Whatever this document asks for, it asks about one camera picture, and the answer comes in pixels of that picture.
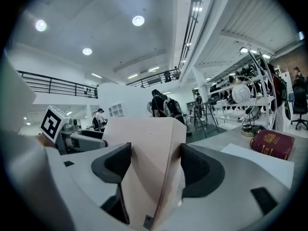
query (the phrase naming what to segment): black shirt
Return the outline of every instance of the black shirt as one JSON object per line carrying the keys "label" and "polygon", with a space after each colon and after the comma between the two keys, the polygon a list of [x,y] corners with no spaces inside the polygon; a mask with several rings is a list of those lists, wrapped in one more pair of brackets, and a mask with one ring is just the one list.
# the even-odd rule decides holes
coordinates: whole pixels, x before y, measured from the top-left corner
{"label": "black shirt", "polygon": [[161,110],[164,110],[164,99],[159,97],[159,96],[155,96],[152,99],[152,110],[153,110],[153,116],[154,116],[154,110],[158,110],[159,112],[159,117],[166,117],[166,115],[161,112]]}

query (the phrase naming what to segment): green floor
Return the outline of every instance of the green floor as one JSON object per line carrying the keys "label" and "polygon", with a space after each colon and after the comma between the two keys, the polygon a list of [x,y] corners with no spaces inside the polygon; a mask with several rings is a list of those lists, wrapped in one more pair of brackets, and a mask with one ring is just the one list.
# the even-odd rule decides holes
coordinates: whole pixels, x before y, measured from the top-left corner
{"label": "green floor", "polygon": [[[195,128],[192,128],[192,131],[193,131],[192,135],[186,137],[186,143],[189,144],[189,143],[193,143],[193,142],[205,139],[206,137],[205,137],[205,134],[202,131],[202,129],[203,128],[199,128],[196,131]],[[227,131],[223,128],[218,127],[218,130],[219,130],[219,132],[218,132],[215,125],[212,125],[212,124],[207,125],[206,128],[204,128],[204,129],[205,129],[205,132],[206,132],[206,136],[208,138]]]}

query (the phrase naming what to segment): fluorescent light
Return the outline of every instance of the fluorescent light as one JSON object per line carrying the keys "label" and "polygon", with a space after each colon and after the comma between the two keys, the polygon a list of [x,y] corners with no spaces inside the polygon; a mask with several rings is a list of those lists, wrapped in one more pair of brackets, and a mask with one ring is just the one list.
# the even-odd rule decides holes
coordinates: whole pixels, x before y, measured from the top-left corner
{"label": "fluorescent light", "polygon": [[43,21],[43,20],[38,20],[36,23],[35,23],[35,28],[37,31],[39,32],[42,32],[42,31],[45,31],[46,29],[46,22]]}
{"label": "fluorescent light", "polygon": [[154,67],[148,70],[148,72],[155,72],[156,69],[159,69],[159,67]]}
{"label": "fluorescent light", "polygon": [[266,54],[263,54],[262,55],[264,58],[266,58],[266,59],[269,59],[270,58],[270,56],[268,56],[268,55],[266,55]]}
{"label": "fluorescent light", "polygon": [[94,74],[94,73],[92,73],[92,75],[94,75],[94,76],[97,77],[97,78],[102,78],[102,77],[100,77],[99,75],[96,75],[96,74]]}
{"label": "fluorescent light", "polygon": [[248,52],[248,49],[246,49],[246,48],[243,47],[243,48],[240,49],[240,52],[242,52],[242,53],[247,53],[247,52]]}
{"label": "fluorescent light", "polygon": [[202,8],[199,8],[199,7],[193,7],[192,9],[193,9],[193,11],[199,11],[199,12],[202,11]]}
{"label": "fluorescent light", "polygon": [[298,36],[299,36],[299,40],[303,40],[303,39],[305,38],[303,32],[299,32],[299,33],[298,33]]}
{"label": "fluorescent light", "polygon": [[135,74],[135,75],[129,76],[128,78],[131,79],[131,78],[134,78],[134,77],[136,77],[136,76],[138,76],[138,75]]}
{"label": "fluorescent light", "polygon": [[132,20],[135,26],[141,26],[144,23],[144,18],[141,15],[137,15]]}
{"label": "fluorescent light", "polygon": [[92,50],[90,48],[84,48],[82,53],[84,53],[86,56],[89,56],[92,54]]}

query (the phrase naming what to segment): white paper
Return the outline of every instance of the white paper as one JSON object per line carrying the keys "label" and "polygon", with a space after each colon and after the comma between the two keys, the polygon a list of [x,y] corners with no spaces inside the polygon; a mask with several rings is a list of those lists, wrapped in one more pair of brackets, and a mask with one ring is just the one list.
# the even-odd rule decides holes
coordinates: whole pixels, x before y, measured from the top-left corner
{"label": "white paper", "polygon": [[268,156],[234,144],[227,145],[222,152],[253,161],[269,172],[288,189],[291,189],[294,162]]}

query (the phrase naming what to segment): white column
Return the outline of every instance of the white column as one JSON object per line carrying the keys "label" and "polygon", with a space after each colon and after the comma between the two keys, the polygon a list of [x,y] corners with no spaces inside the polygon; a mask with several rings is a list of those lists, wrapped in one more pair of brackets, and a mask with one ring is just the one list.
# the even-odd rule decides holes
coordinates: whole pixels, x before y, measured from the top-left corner
{"label": "white column", "polygon": [[[199,87],[198,91],[200,93],[200,96],[202,98],[202,102],[205,103],[207,102],[209,96],[207,95],[209,93],[209,89],[205,85],[205,78],[203,73],[201,73],[198,69],[195,67],[192,68],[193,75],[196,78],[197,85]],[[211,115],[207,115],[207,120],[209,124],[215,124],[213,118]]]}
{"label": "white column", "polygon": [[90,127],[92,126],[92,113],[91,113],[91,106],[89,104],[87,104],[86,114],[87,114],[87,125],[88,127]]}

